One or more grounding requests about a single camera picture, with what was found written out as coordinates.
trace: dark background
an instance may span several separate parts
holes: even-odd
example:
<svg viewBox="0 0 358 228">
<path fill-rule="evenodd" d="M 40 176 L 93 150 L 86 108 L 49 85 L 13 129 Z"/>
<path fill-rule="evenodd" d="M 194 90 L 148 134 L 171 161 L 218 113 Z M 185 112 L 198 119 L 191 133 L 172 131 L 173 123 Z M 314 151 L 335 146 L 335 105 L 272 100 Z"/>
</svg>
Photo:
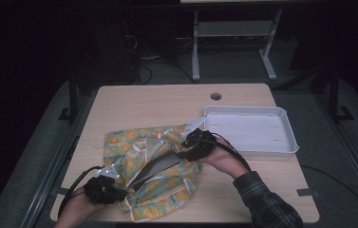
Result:
<svg viewBox="0 0 358 228">
<path fill-rule="evenodd" d="M 45 1 L 0 1 L 0 194 L 52 96 L 71 72 L 83 92 L 104 84 L 129 84 L 135 79 L 129 69 L 135 59 L 125 51 L 124 30 L 133 29 L 138 38 L 163 51 L 176 36 L 191 37 L 191 16 L 188 11 L 148 14 L 140 17 L 146 20 L 122 27 L 111 23 L 120 21 L 116 15 L 77 16 L 54 10 Z M 310 69 L 337 49 L 340 76 L 358 91 L 358 3 L 286 9 L 277 37 L 292 36 L 300 39 L 292 67 Z M 114 55 L 103 52 L 104 46 L 114 48 Z M 108 68 L 95 63 L 107 63 Z"/>
</svg>

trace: gray floor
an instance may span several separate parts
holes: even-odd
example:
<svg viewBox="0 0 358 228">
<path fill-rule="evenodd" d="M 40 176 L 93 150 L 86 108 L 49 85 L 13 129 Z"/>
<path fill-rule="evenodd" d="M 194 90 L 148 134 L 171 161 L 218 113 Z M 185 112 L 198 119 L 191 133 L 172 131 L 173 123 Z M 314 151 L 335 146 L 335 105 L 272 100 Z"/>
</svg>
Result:
<svg viewBox="0 0 358 228">
<path fill-rule="evenodd" d="M 231 46 L 218 54 L 200 55 L 199 83 L 265 83 L 280 86 L 300 73 L 288 70 L 295 45 L 296 41 L 274 43 L 270 56 L 278 76 L 275 82 L 268 79 L 258 57 L 260 45 L 246 42 L 241 48 Z M 146 65 L 153 74 L 149 84 L 192 83 L 184 73 L 191 72 L 190 54 L 177 56 L 175 64 L 181 68 L 164 63 L 166 60 L 160 59 Z M 149 72 L 143 68 L 141 76 L 145 81 Z M 358 169 L 351 159 L 354 152 L 358 156 L 358 96 L 350 85 L 340 82 L 339 105 L 346 106 L 355 120 L 334 124 L 325 107 L 328 93 L 318 96 L 308 90 L 312 79 L 288 91 L 273 91 L 277 106 L 288 111 L 295 138 L 301 147 L 296 154 L 297 158 L 300 164 L 327 172 L 358 194 Z M 57 120 L 62 109 L 68 107 L 68 84 L 65 83 L 55 94 L 0 198 L 0 227 L 54 225 L 49 218 L 49 211 L 67 162 L 62 164 L 59 161 L 59 166 L 51 166 L 51 162 L 54 162 L 60 151 L 66 154 L 75 137 L 80 135 L 94 99 L 95 95 L 81 96 L 79 119 L 74 124 L 68 124 Z M 53 186 L 42 184 L 48 171 L 58 177 Z M 306 226 L 358 227 L 358 199 L 327 175 L 309 168 L 303 168 L 303 172 L 320 213 L 318 222 Z M 41 191 L 47 188 L 48 195 Z M 32 204 L 37 199 L 42 199 L 42 203 Z M 33 219 L 26 217 L 27 212 L 32 211 L 32 208 L 29 210 L 31 206 L 33 211 L 41 212 Z M 83 227 L 114 225 L 88 222 Z"/>
</svg>

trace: yellow patterned fabric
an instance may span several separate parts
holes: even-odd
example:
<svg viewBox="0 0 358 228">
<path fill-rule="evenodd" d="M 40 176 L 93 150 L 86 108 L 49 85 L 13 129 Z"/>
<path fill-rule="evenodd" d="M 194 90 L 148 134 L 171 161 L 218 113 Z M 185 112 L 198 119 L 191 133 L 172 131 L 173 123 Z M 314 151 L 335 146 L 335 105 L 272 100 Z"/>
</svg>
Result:
<svg viewBox="0 0 358 228">
<path fill-rule="evenodd" d="M 128 196 L 117 202 L 123 213 L 135 222 L 164 216 L 190 199 L 197 189 L 200 164 L 182 160 L 158 173 L 138 191 L 131 182 L 153 159 L 174 150 L 184 150 L 181 132 L 186 125 L 151 127 L 113 131 L 105 135 L 104 165 L 115 164 L 120 174 L 116 187 L 128 191 Z"/>
</svg>

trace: hand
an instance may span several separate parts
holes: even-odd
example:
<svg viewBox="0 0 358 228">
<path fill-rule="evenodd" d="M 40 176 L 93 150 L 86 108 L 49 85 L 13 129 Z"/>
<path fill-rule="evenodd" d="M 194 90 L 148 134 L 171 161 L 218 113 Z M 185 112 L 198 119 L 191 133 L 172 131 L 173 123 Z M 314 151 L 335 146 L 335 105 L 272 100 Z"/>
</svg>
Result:
<svg viewBox="0 0 358 228">
<path fill-rule="evenodd" d="M 102 203 L 91 202 L 85 194 L 84 188 L 80 187 L 72 193 L 72 198 L 66 204 L 55 227 L 77 227 L 86 222 L 95 212 L 103 210 L 105 206 Z"/>
<path fill-rule="evenodd" d="M 231 147 L 221 138 L 217 138 L 217 142 Z M 198 161 L 211 164 L 215 169 L 230 175 L 233 179 L 236 179 L 249 171 L 238 159 L 218 146 L 215 146 L 210 155 Z"/>
</svg>

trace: patterned cloth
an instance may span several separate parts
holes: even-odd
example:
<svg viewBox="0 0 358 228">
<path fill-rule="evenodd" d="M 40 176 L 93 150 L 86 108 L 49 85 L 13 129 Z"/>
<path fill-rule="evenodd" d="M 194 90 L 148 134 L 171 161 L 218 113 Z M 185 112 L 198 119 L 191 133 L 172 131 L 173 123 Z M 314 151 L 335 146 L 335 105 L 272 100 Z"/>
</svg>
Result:
<svg viewBox="0 0 358 228">
<path fill-rule="evenodd" d="M 296 210 L 272 193 L 255 171 L 238 177 L 233 185 L 250 209 L 254 227 L 303 227 Z"/>
<path fill-rule="evenodd" d="M 164 216 L 188 201 L 197 189 L 200 164 L 182 160 L 152 177 L 138 191 L 131 182 L 153 159 L 168 152 L 181 152 L 186 125 L 150 127 L 109 132 L 104 140 L 104 165 L 115 164 L 120 177 L 115 186 L 128 191 L 118 202 L 123 213 L 135 222 Z"/>
</svg>

